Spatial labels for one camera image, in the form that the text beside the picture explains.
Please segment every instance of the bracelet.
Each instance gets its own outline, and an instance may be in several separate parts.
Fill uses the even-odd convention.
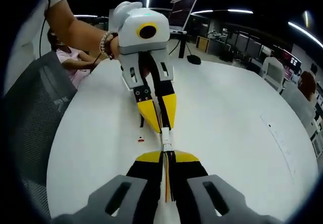
[[[100,42],[100,52],[103,53],[107,58],[110,58],[111,60],[114,59],[115,56],[111,52],[110,42],[116,36],[118,36],[117,33],[107,31],[104,34],[104,36],[102,37],[101,42]]]

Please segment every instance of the pink shirt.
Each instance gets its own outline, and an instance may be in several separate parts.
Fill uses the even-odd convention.
[[[64,52],[60,49],[56,50],[57,57],[59,58],[61,64],[65,62],[67,59],[73,59],[76,61],[80,60],[78,57],[80,50],[77,50],[71,47],[69,47],[69,49],[71,50],[71,53]],[[90,74],[90,70],[73,69],[73,70],[68,70],[68,72],[70,75],[70,80],[72,81],[75,88],[78,88],[81,81]]]

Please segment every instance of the gray mesh chair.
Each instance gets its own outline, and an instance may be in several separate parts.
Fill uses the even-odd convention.
[[[305,98],[303,93],[293,83],[287,85],[282,97],[296,113],[303,126],[307,129],[315,117],[314,106]]]
[[[262,78],[276,91],[280,92],[283,88],[285,76],[284,66],[276,59],[268,57],[263,62]]]
[[[22,183],[50,218],[46,173],[56,130],[76,93],[56,54],[33,61],[4,96],[9,145]]]

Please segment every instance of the computer monitor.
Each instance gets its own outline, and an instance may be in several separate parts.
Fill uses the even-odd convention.
[[[170,12],[168,21],[171,29],[183,31],[197,0],[179,0]]]
[[[301,61],[285,49],[282,50],[282,60],[284,61],[285,65],[293,71],[299,71]]]

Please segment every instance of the desk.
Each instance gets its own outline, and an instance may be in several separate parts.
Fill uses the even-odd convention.
[[[243,193],[259,214],[286,220],[318,175],[312,143],[296,114],[253,72],[211,62],[173,63],[174,148],[197,156],[210,175]],[[294,179],[260,118],[264,113],[293,155]],[[52,217],[81,209],[94,190],[125,175],[136,157],[160,149],[159,137],[146,124],[145,142],[137,142],[139,126],[135,98],[121,78],[119,62],[102,61],[80,85],[56,132],[47,169]],[[161,201],[155,223],[178,221],[175,203]]]

